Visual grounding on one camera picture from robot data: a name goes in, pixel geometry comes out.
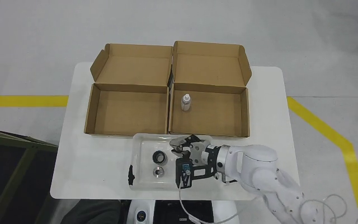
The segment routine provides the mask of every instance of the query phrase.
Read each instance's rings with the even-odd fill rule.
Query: small white bottle
[[[189,94],[185,94],[181,99],[181,109],[187,111],[190,108],[191,98]]]

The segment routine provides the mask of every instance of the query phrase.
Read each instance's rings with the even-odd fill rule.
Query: metal bearing
[[[154,175],[156,178],[161,178],[162,176],[164,176],[164,169],[161,168],[160,166],[154,168],[154,170],[153,170],[153,175]]]
[[[156,151],[153,154],[153,162],[157,165],[165,165],[167,162],[167,155],[163,151]]]

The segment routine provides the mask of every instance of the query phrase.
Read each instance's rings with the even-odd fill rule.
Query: white cable
[[[346,215],[346,213],[347,213],[347,202],[341,197],[341,196],[339,196],[338,194],[330,194],[329,196],[327,196],[326,198],[324,198],[322,201],[326,201],[328,198],[330,198],[330,197],[332,197],[332,196],[336,196],[336,197],[339,197],[342,201],[343,201],[343,203],[345,204],[345,211],[343,212],[343,214],[341,214],[340,216],[337,216],[336,217],[336,219],[338,219],[338,218],[342,218],[343,216],[345,216]],[[324,205],[322,206],[322,208],[323,208],[323,223],[325,222],[325,219],[326,219],[326,216],[325,216],[325,214],[324,214]]]
[[[184,205],[183,205],[183,202],[181,200],[181,185],[182,184],[182,181],[180,181],[180,187],[179,187],[179,202],[180,202],[180,205],[181,207],[183,208],[184,212],[191,218],[193,218],[194,220],[197,220],[199,221],[200,223],[203,223],[203,224],[221,224],[221,223],[224,223],[224,222],[227,222],[227,221],[230,221],[232,220],[235,216],[238,216],[243,210],[245,210],[247,207],[241,209],[239,212],[235,213],[234,215],[230,216],[229,218],[225,219],[225,220],[222,220],[222,221],[219,221],[219,222],[205,222],[203,220],[200,220],[198,218],[196,218],[195,216],[193,216],[192,214],[190,214],[185,208],[184,208]]]
[[[318,202],[318,203],[322,203],[323,204],[323,206],[327,206],[327,208],[329,208],[329,210],[331,210],[331,212],[333,213],[333,218],[331,218],[331,220],[333,219],[334,220],[334,222],[332,222],[333,224],[336,224],[337,223],[337,216],[336,216],[336,214],[335,214],[335,212],[333,211],[333,209],[329,206],[329,205],[327,205],[327,203],[326,202],[324,202],[324,201],[322,201],[322,200],[316,200],[316,199],[310,199],[310,200],[306,200],[305,202],[303,202],[302,204],[301,204],[301,206],[300,206],[300,208],[299,208],[299,213],[300,213],[300,218],[301,218],[301,220],[303,220],[302,219],[302,208],[303,208],[303,206],[306,204],[306,203],[308,203],[308,202]]]

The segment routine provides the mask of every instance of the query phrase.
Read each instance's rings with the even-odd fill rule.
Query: white table
[[[178,191],[134,191],[129,188],[130,137],[84,134],[93,83],[91,64],[79,63],[74,70],[51,196],[61,199],[178,199]],[[276,67],[252,67],[247,86],[251,136],[245,139],[214,137],[213,144],[264,144],[274,148],[279,157],[279,168],[299,182],[282,71]],[[220,180],[209,178],[194,181],[192,188],[183,190],[182,197],[190,200],[250,200],[253,195],[238,183],[224,185]]]

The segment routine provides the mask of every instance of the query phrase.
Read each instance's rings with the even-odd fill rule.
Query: black rubber ring
[[[160,161],[157,159],[157,157],[158,157],[159,155],[162,155],[162,156],[163,156],[163,159],[160,160]],[[167,155],[166,155],[164,152],[162,152],[162,151],[157,151],[157,152],[155,152],[155,153],[153,154],[153,162],[154,162],[155,164],[160,165],[160,164],[164,163],[166,159],[167,159]]]

